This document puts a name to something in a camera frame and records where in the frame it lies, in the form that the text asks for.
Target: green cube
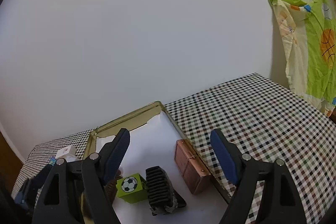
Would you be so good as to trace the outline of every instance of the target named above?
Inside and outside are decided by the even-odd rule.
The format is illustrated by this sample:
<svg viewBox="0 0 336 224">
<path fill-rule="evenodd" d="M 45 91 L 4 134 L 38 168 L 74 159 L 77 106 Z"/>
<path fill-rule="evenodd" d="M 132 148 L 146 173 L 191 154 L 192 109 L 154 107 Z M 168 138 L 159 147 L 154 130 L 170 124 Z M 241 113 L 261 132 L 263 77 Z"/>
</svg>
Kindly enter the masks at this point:
<svg viewBox="0 0 336 224">
<path fill-rule="evenodd" d="M 147 199 L 146 180 L 139 173 L 117 180 L 117 197 L 128 203 Z"/>
</svg>

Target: white wall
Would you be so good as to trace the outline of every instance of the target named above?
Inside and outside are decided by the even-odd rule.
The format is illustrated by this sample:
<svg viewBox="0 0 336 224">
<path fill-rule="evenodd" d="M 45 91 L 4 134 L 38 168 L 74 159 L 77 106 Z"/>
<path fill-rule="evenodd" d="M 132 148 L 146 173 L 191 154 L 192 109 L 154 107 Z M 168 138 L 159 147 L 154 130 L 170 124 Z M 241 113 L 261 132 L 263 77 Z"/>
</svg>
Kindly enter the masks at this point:
<svg viewBox="0 0 336 224">
<path fill-rule="evenodd" d="M 0 121 L 23 157 L 37 143 L 252 72 L 286 84 L 268 0 L 0 6 Z"/>
</svg>

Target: basketball print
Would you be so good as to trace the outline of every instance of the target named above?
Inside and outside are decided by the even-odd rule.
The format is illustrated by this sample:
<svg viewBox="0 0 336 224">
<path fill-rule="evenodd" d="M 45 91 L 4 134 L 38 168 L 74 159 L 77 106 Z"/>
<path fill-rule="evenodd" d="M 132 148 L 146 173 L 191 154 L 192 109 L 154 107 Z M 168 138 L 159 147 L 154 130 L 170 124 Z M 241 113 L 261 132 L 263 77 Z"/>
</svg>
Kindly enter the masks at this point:
<svg viewBox="0 0 336 224">
<path fill-rule="evenodd" d="M 138 186 L 138 181 L 135 177 L 128 177 L 123 180 L 121 183 L 121 189 L 124 192 L 130 193 L 134 191 Z"/>
<path fill-rule="evenodd" d="M 331 69 L 335 61 L 335 31 L 325 29 L 321 36 L 320 49 L 322 58 Z"/>
</svg>

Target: orange wooden door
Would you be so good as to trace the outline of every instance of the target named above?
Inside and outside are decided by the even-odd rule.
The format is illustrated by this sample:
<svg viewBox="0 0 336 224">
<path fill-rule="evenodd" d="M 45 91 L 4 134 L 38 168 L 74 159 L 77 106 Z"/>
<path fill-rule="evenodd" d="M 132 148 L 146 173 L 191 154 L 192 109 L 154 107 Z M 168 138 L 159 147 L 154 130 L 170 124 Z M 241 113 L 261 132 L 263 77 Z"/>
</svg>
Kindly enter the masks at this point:
<svg viewBox="0 0 336 224">
<path fill-rule="evenodd" d="M 22 165 L 22 162 L 9 147 L 0 132 L 0 177 L 4 180 L 9 192 L 13 189 Z"/>
</svg>

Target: brown object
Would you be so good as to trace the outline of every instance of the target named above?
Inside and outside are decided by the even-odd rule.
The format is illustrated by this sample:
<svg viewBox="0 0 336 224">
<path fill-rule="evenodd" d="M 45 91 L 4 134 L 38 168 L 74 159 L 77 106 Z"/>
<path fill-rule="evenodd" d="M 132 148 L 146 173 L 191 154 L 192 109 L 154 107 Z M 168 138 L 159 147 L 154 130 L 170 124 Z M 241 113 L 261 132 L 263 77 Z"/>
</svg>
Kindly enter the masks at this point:
<svg viewBox="0 0 336 224">
<path fill-rule="evenodd" d="M 330 120 L 336 123 L 336 108 L 334 109 L 333 113 L 330 115 Z"/>
<path fill-rule="evenodd" d="M 211 173 L 188 140 L 176 142 L 175 162 L 192 194 L 199 194 L 208 187 Z"/>
<path fill-rule="evenodd" d="M 0 174 L 8 192 L 11 192 L 23 164 L 9 147 L 0 132 Z"/>
<path fill-rule="evenodd" d="M 115 174 L 114 179 L 110 180 L 104 186 L 106 196 L 109 199 L 111 205 L 113 204 L 113 201 L 114 201 L 114 199 L 116 197 L 116 194 L 117 194 L 117 187 L 116 187 L 117 180 L 122 179 L 122 178 L 123 177 L 121 176 L 121 171 L 118 169 L 117 173 Z M 90 208 L 89 208 L 89 205 L 86 201 L 86 196 L 85 195 L 84 195 L 84 199 L 83 199 L 83 210 L 82 210 L 82 212 L 83 212 L 83 215 L 86 218 L 92 219 Z"/>
</svg>

